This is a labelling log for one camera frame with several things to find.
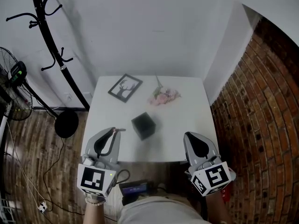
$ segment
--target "black cube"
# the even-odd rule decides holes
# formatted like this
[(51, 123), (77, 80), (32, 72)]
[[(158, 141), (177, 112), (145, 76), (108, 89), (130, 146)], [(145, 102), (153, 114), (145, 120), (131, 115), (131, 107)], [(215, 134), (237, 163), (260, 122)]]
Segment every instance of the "black cube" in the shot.
[(132, 125), (141, 140), (155, 133), (156, 124), (146, 112), (132, 119)]

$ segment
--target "bracelet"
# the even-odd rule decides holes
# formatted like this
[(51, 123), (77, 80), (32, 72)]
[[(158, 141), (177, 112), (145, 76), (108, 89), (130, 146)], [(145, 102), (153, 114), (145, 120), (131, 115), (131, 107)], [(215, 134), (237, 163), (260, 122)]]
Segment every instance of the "bracelet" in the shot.
[(91, 203), (91, 202), (88, 200), (88, 198), (86, 197), (86, 198), (85, 198), (85, 202), (91, 204), (92, 206), (101, 206), (101, 205), (103, 205), (106, 201), (103, 200), (102, 202)]

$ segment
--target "white table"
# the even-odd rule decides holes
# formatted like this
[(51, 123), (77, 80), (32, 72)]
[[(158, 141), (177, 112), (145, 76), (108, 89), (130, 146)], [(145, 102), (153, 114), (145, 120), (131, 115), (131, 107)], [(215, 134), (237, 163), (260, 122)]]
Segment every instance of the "white table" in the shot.
[[(163, 86), (178, 90), (181, 97), (165, 105), (152, 106), (147, 100), (158, 86), (156, 77), (135, 77), (143, 83), (127, 103), (108, 94), (121, 76), (99, 78), (87, 118), (81, 155), (85, 152), (88, 140), (108, 127), (126, 129), (121, 133), (119, 161), (185, 161), (183, 137), (187, 131), (206, 136), (218, 149), (209, 102), (200, 78), (159, 77)], [(156, 132), (141, 141), (131, 120), (144, 112), (156, 123)]]

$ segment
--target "wooden floor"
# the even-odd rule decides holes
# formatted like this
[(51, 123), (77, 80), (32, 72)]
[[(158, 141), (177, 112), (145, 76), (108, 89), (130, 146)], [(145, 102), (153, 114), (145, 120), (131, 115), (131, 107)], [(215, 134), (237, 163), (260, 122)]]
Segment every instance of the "wooden floor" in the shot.
[[(64, 139), (60, 161), (45, 176), (53, 202), (64, 209), (81, 214), (84, 214), (85, 211), (85, 201), (76, 182), (87, 115), (87, 112), (78, 112), (79, 127), (76, 133), (72, 137)], [(43, 199), (50, 199), (43, 183), (43, 174), (58, 159), (59, 151), (63, 145), (62, 140), (55, 133), (54, 122), (54, 119), (47, 112), (33, 111), (27, 120), (9, 123), (22, 167), (38, 192), (43, 196), (39, 196), (29, 183), (37, 203)], [(11, 156), (5, 155), (3, 165), (6, 199), (11, 201), (11, 205), (18, 207), (14, 212), (17, 223), (50, 223), (36, 207), (18, 165), (9, 133), (6, 136), (5, 150), (11, 154)], [(147, 178), (158, 184), (166, 182), (168, 178), (169, 165), (167, 164), (125, 163), (121, 165), (131, 171), (130, 181)], [(115, 220), (121, 208), (121, 193), (119, 188), (115, 187), (105, 205), (105, 214)], [(45, 215), (55, 224), (81, 224), (83, 222), (83, 216), (66, 212), (56, 206), (53, 207), (52, 212)], [(115, 222), (107, 219), (106, 223)]]

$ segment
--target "red brick wall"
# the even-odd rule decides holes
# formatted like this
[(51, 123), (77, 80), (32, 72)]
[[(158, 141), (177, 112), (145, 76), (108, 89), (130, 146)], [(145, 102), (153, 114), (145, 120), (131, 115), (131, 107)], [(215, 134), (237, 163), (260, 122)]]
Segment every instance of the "red brick wall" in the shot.
[(299, 48), (263, 18), (211, 110), (236, 223), (299, 222)]

